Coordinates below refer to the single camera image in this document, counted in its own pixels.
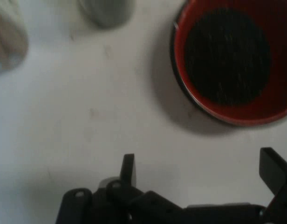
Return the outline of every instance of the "red bowl rim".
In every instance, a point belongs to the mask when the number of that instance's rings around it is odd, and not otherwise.
[[[180,21],[184,20],[186,16],[186,11],[188,10],[189,6],[191,3],[194,3],[196,0],[187,0],[187,2],[182,6],[181,10],[179,11],[176,19],[174,20],[173,23],[173,30],[171,34],[171,43],[170,43],[170,55],[171,55],[171,64],[172,68],[175,74],[175,78],[184,92],[184,94],[189,98],[191,102],[196,104],[198,107],[200,107],[203,111],[207,112],[208,114],[212,115],[213,117],[224,121],[229,124],[233,125],[238,125],[238,126],[257,126],[257,125],[263,125],[263,124],[268,124],[277,120],[280,120],[281,118],[287,116],[287,109],[279,112],[278,114],[268,117],[268,118],[262,118],[262,119],[234,119],[230,118],[228,116],[221,115],[210,108],[206,107],[203,105],[200,101],[198,101],[195,97],[194,94],[190,92],[190,90],[186,86],[186,82],[182,79],[180,76],[180,69],[178,68],[177,61],[176,61],[176,55],[175,55],[175,39],[176,39],[176,34],[179,30],[178,24]]]

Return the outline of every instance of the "metal screw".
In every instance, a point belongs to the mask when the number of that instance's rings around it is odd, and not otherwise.
[[[83,191],[78,191],[76,194],[75,194],[75,197],[83,197],[84,196],[84,192]]]
[[[132,215],[130,213],[128,213],[128,220],[132,221]]]
[[[121,183],[120,182],[114,182],[113,184],[112,184],[112,188],[120,188],[121,187]]]
[[[262,217],[264,215],[264,212],[265,212],[264,209],[260,210],[260,217]]]

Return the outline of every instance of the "white tabletop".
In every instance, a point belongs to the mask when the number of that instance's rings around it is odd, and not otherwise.
[[[182,207],[268,205],[260,148],[287,160],[287,119],[235,128],[187,100],[169,59],[184,0],[138,0],[113,30],[86,20],[76,0],[19,2],[30,49],[0,75],[0,223],[54,223],[67,190],[95,191],[125,153],[136,154],[139,189]]]

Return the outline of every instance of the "screw hole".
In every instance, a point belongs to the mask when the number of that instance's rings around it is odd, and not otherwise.
[[[151,201],[151,205],[156,205],[157,204],[157,201],[156,200],[152,200]]]
[[[287,202],[285,202],[285,203],[283,204],[283,206],[287,209]]]
[[[84,196],[84,192],[83,191],[78,191],[76,194],[75,194],[75,197],[83,197]]]
[[[167,209],[166,213],[172,213],[172,209]]]

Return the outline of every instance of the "dark contents in bowl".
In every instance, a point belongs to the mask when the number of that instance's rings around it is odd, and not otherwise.
[[[261,95],[270,74],[270,46],[249,16],[219,8],[200,18],[185,44],[185,66],[199,93],[221,105]]]

